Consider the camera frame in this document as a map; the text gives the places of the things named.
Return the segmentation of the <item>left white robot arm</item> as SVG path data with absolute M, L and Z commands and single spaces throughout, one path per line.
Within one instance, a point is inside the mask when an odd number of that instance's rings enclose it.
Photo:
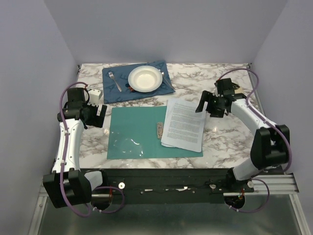
M 67 102 L 60 102 L 57 114 L 58 152 L 51 173 L 43 177 L 43 186 L 56 208 L 89 203 L 93 190 L 104 193 L 109 186 L 100 171 L 83 173 L 79 164 L 83 131 L 89 126 L 103 127 L 107 107 L 99 104 L 102 91 L 69 88 L 64 94 Z

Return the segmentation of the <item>printed paper sheets stack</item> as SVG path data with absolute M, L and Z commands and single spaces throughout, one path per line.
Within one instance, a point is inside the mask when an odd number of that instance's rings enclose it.
M 167 101 L 161 144 L 200 153 L 206 113 L 197 104 L 179 98 Z

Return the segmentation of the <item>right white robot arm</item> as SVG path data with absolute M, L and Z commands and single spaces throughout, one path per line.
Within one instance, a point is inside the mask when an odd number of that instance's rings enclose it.
M 217 81 L 216 88 L 217 94 L 202 92 L 196 112 L 207 111 L 212 118 L 223 118 L 232 113 L 254 135 L 250 157 L 227 171 L 225 187 L 235 192 L 262 170 L 289 163 L 290 130 L 286 125 L 267 119 L 245 94 L 236 93 L 230 78 Z

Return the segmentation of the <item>teal paper folder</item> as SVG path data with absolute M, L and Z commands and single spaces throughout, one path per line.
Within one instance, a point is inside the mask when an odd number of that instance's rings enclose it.
M 164 122 L 165 115 L 165 106 L 112 108 L 107 159 L 202 157 L 202 152 L 161 144 L 157 138 L 157 124 Z

